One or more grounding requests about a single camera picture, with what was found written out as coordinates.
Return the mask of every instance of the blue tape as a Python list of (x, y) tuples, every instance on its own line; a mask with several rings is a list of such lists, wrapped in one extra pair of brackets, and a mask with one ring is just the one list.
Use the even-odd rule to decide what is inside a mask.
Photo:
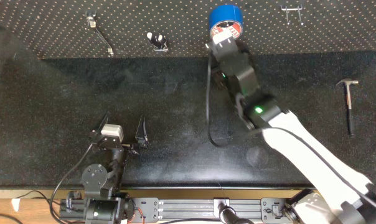
[(212, 37), (212, 29), (222, 22), (234, 22), (240, 26), (240, 34), (243, 32), (242, 12), (237, 6), (223, 5), (215, 8), (210, 13), (210, 36)]

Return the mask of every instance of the blue tape roll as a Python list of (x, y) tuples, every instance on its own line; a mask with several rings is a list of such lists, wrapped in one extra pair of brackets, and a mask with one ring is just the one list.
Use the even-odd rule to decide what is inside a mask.
[(221, 23), (230, 22), (234, 25), (234, 30), (238, 32), (233, 33), (233, 37), (237, 39), (243, 32), (243, 17), (242, 12), (237, 6), (233, 5), (223, 5), (215, 8), (212, 13), (210, 13), (210, 36), (213, 38), (214, 32), (217, 32), (217, 27)]

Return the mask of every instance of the hammer head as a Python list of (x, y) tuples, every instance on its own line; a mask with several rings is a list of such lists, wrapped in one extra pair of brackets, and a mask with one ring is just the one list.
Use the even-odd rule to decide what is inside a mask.
[(344, 83), (346, 86), (349, 86), (351, 84), (357, 85), (358, 80), (351, 80), (351, 78), (344, 78), (344, 79), (340, 80), (336, 85), (338, 85), (340, 83)]

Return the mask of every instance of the hammer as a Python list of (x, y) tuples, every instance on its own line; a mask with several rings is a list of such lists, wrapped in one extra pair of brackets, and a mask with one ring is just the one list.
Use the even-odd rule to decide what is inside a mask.
[(350, 85), (358, 84), (358, 80), (351, 80), (350, 78), (345, 78), (340, 80), (336, 85), (344, 83), (345, 85), (345, 95), (347, 100), (347, 124), (349, 126), (349, 136), (354, 137), (354, 123), (353, 123), (353, 117), (351, 113), (351, 96), (350, 96)]

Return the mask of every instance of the hammer handle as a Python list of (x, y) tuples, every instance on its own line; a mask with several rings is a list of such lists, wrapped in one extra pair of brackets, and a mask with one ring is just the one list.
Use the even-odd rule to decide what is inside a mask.
[(349, 136), (354, 137), (354, 119), (352, 117), (351, 108), (347, 110), (347, 124), (349, 126)]

